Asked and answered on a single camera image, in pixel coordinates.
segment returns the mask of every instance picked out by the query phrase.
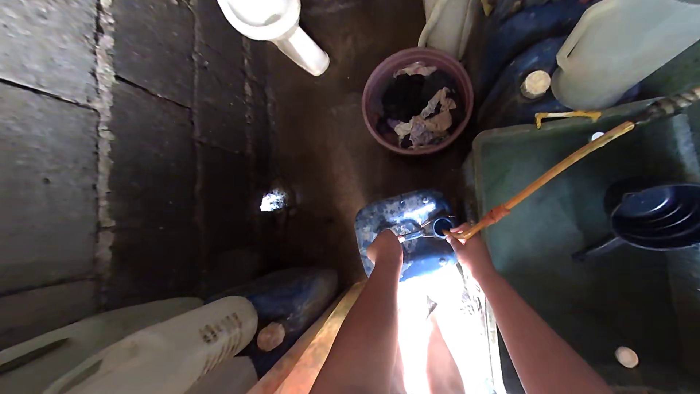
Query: concrete wall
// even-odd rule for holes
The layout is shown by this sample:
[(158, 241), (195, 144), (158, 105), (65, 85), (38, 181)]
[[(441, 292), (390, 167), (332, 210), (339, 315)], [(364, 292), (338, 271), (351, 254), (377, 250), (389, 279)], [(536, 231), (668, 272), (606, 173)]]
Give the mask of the concrete wall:
[(265, 44), (216, 0), (0, 0), (0, 22), (0, 349), (255, 259)]

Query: hand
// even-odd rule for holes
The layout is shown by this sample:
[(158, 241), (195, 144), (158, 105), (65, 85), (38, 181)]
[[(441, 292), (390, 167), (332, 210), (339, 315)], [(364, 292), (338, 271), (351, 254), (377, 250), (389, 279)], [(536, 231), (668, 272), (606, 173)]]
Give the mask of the hand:
[(390, 229), (386, 229), (379, 233), (367, 248), (367, 257), (374, 265), (377, 265), (377, 261), (380, 261), (380, 264), (385, 261), (400, 264), (403, 262), (403, 247), (396, 235)]
[[(450, 229), (451, 233), (464, 233), (471, 226), (463, 223), (455, 229)], [(447, 237), (447, 242), (452, 246), (457, 254), (457, 261), (465, 266), (477, 280), (479, 277), (488, 275), (498, 275), (494, 263), (491, 262), (491, 255), (486, 248), (486, 244), (481, 238), (481, 234), (476, 234), (468, 240)]]

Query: white cloth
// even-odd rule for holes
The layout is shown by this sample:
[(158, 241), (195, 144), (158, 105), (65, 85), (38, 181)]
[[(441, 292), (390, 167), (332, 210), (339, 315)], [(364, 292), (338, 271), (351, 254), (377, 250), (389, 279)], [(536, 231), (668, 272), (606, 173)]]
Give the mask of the white cloth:
[[(399, 137), (399, 144), (407, 135), (410, 135), (414, 148), (429, 145), (437, 138), (447, 136), (447, 129), (452, 126), (452, 115), (449, 110), (457, 108), (457, 104), (447, 97), (447, 93), (449, 93), (447, 87), (438, 90), (420, 115), (414, 116), (407, 123), (400, 122), (394, 127)], [(435, 112), (438, 103), (440, 103), (440, 113), (429, 118)]]
[(422, 76), (428, 76), (432, 74), (436, 69), (438, 69), (435, 66), (426, 66), (423, 62), (415, 62), (405, 68), (402, 68), (396, 72), (394, 72), (394, 78), (397, 76), (407, 74), (407, 75), (416, 75), (420, 74)]

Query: white plastic container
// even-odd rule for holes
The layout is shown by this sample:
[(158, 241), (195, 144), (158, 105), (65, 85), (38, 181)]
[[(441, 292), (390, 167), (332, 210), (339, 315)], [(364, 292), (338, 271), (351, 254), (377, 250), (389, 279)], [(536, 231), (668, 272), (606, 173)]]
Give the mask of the white plastic container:
[(328, 68), (328, 54), (299, 27), (300, 0), (218, 0), (223, 15), (241, 34), (271, 41), (311, 75)]
[(9, 365), (59, 345), (0, 374), (0, 393), (39, 394), (61, 375), (116, 341), (200, 306), (202, 300), (194, 297), (129, 306), (85, 318), (0, 351), (0, 365)]
[(258, 314), (250, 301), (225, 297), (129, 335), (44, 393), (181, 394), (240, 352), (257, 327)]
[(460, 60), (464, 55), (476, 13), (478, 0), (423, 0), (426, 26), (418, 46), (440, 49)]
[(699, 0), (603, 0), (556, 54), (552, 92), (571, 109), (605, 109), (700, 39)]

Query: black pot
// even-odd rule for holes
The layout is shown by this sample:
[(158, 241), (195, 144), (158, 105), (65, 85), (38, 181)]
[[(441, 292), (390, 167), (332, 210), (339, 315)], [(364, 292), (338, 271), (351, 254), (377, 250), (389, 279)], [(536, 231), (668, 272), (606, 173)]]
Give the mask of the black pot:
[(659, 184), (625, 179), (610, 186), (603, 202), (612, 233), (571, 255), (575, 261), (630, 244), (672, 250), (700, 243), (700, 184)]

